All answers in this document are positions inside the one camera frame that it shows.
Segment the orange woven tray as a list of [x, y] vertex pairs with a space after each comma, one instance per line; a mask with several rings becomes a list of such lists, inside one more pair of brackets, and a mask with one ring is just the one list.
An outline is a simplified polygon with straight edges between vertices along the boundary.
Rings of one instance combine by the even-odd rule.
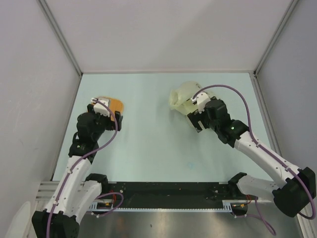
[[[101, 99], [101, 98], [107, 98], [109, 99], [109, 106], [108, 108], [113, 112], [120, 112], [120, 114], [122, 115], [123, 114], [123, 110], [124, 110], [124, 104], [118, 100], [118, 99], [115, 99], [115, 98], [111, 98], [111, 97], [105, 97], [105, 96], [100, 96], [100, 97], [96, 97], [96, 98], [92, 98], [91, 99], [91, 104], [94, 106], [94, 102], [97, 102], [98, 99]], [[113, 116], [110, 114], [110, 118], [112, 121], [114, 121], [114, 118]]]

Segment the translucent plastic bag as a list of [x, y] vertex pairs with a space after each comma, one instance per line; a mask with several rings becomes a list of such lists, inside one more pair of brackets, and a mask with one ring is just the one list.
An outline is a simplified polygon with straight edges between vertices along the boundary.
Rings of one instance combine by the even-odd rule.
[[[170, 109], [176, 110], [185, 116], [191, 112], [194, 112], [198, 108], [196, 103], [192, 102], [192, 98], [200, 89], [202, 89], [202, 86], [198, 82], [187, 81], [182, 83], [179, 88], [170, 92]], [[204, 90], [202, 92], [206, 92], [210, 99], [216, 98], [216, 95], [212, 91], [207, 92]]]

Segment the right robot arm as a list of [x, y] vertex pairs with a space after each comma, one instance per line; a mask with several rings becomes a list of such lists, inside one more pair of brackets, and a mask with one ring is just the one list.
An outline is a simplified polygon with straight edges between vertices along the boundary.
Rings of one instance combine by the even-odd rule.
[[222, 143], [249, 157], [270, 177], [270, 180], [265, 180], [246, 173], [237, 174], [228, 187], [232, 198], [253, 195], [274, 203], [289, 217], [300, 214], [310, 204], [310, 219], [316, 216], [316, 175], [310, 168], [300, 169], [265, 146], [252, 135], [249, 126], [230, 117], [223, 100], [201, 94], [186, 102], [190, 105], [187, 118], [197, 132], [211, 129]]

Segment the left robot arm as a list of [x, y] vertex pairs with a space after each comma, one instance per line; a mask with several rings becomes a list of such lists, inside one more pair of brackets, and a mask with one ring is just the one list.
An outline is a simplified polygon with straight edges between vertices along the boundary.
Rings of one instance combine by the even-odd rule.
[[80, 223], [96, 198], [109, 194], [107, 176], [87, 174], [97, 152], [99, 138], [107, 131], [117, 134], [123, 119], [121, 101], [92, 98], [87, 111], [77, 118], [77, 131], [69, 148], [61, 181], [43, 211], [35, 211], [32, 225], [38, 238], [76, 238]]

